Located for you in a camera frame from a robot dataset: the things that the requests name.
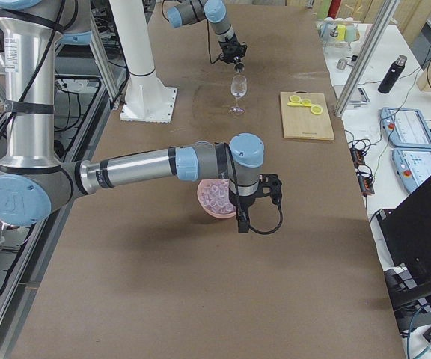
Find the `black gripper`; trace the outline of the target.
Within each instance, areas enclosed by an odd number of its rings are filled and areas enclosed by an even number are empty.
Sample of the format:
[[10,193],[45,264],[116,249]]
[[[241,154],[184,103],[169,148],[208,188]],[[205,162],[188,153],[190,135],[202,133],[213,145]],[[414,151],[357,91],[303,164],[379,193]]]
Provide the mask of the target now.
[[232,37],[228,41],[219,41],[218,44],[222,50],[222,53],[218,57],[219,60],[225,62],[226,64],[242,63],[242,59],[245,57],[245,53],[248,48],[246,42],[240,43],[236,37]]
[[282,202],[282,182],[277,174],[261,174],[257,187],[257,198],[270,197],[272,203],[280,206]]

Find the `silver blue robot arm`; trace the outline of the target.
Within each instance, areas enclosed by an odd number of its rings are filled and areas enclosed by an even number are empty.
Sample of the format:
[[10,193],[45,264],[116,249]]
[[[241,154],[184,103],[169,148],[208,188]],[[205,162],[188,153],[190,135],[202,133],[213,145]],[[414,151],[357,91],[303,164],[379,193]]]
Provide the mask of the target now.
[[55,43],[88,42],[87,1],[0,1],[4,34],[7,152],[0,159],[0,220],[30,226],[79,197],[132,182],[176,176],[229,182],[238,230],[251,230],[250,206],[270,197],[281,205],[281,181],[264,174],[264,145],[251,133],[229,143],[199,141],[105,159],[62,162],[54,151]]
[[222,61],[234,65],[237,73],[244,71],[245,65],[242,59],[245,57],[248,46],[245,42],[239,42],[223,1],[179,1],[167,11],[162,10],[162,15],[173,28],[206,20],[207,30],[211,27],[221,48],[221,54],[213,61],[210,45],[208,45],[210,63]]

